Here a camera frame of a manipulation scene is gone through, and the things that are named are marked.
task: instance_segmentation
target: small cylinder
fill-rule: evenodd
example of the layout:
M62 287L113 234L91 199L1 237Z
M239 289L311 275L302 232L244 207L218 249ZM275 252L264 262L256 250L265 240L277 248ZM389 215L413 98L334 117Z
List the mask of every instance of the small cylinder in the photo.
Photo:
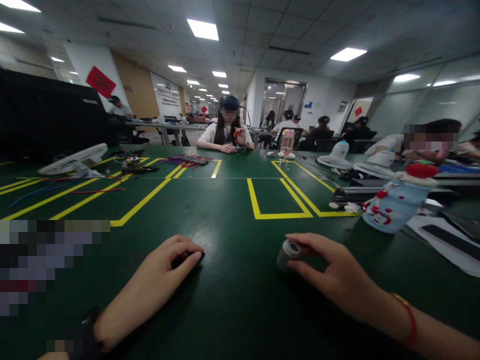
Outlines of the small cylinder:
M288 266L288 262L290 260L298 260L300 259L300 253L302 249L298 242L293 240L285 240L281 246L280 252L278 253L278 257L276 258L276 264L280 270L285 273L291 271Z

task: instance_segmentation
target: blue cartoon bottle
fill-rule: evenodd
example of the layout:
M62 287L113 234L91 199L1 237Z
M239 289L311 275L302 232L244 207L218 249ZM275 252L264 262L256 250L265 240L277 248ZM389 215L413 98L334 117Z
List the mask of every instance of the blue cartoon bottle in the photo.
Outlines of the blue cartoon bottle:
M407 166L406 172L397 172L373 199L363 204L363 220L381 232L396 233L438 185L432 179L438 172L434 166L418 163Z

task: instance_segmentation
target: green workbench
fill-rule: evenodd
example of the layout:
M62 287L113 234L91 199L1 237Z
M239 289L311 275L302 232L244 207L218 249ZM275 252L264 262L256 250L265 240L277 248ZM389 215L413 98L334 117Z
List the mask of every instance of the green workbench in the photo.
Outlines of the green workbench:
M204 247L205 257L171 301L113 351L113 358L414 358L350 319L295 274L279 272L276 257L285 234L293 232L319 233L345 244L382 288L480 339L480 279L406 228L387 235L358 216L333 211L328 202L335 184L317 178L335 177L331 172L298 159L280 163L261 150L224 154L195 147L147 146L144 164L174 153L216 161L195 170L160 163L158 172L116 186L125 191L92 198L68 191L62 195L70 189L65 187L27 198L15 208L8 205L44 184L25 186L32 181L27 180L11 186L22 181L17 177L38 176L37 168L0 166L0 219L110 220L112 225L110 237L85 245L72 268L55 270L46 292L30 293L18 316L2 319L11 358L34 359L47 341L63 339L65 329L78 325L93 306L105 307L145 256L174 234ZM297 155L306 155L310 164L319 156ZM120 164L104 159L98 171L120 171ZM116 182L88 181L72 187L95 191ZM459 207L477 210L478 203L470 198ZM313 263L326 266L321 260Z

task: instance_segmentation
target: water bottle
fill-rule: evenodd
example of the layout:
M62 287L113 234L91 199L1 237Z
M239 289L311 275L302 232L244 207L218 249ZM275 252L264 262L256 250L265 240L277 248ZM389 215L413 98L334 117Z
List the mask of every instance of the water bottle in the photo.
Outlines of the water bottle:
M281 144L278 157L280 160L288 161L290 154L294 150L295 131L293 129L283 129L281 133Z
M417 213L438 182L431 177L439 170L419 163L399 171L380 192L363 204L362 219L371 227L394 234Z

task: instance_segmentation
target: small white fan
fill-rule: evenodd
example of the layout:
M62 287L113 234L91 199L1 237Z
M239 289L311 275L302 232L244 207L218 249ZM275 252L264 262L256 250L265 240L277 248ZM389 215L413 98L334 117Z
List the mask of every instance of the small white fan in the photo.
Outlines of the small white fan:
M370 156L366 162L353 165L353 169L380 179L391 179L395 173L389 168L394 160L394 152L382 150Z
M38 172L42 175L51 176L65 174L72 171L80 172L89 168L84 164L85 161L91 160L94 163L99 163L102 161L102 156L107 150L107 144L101 143L55 161L50 165L42 167Z
M352 168L352 163L345 159L349 152L349 144L346 141L340 141L335 144L331 150L330 155L320 156L317 161L330 168L337 168L341 170L349 170Z

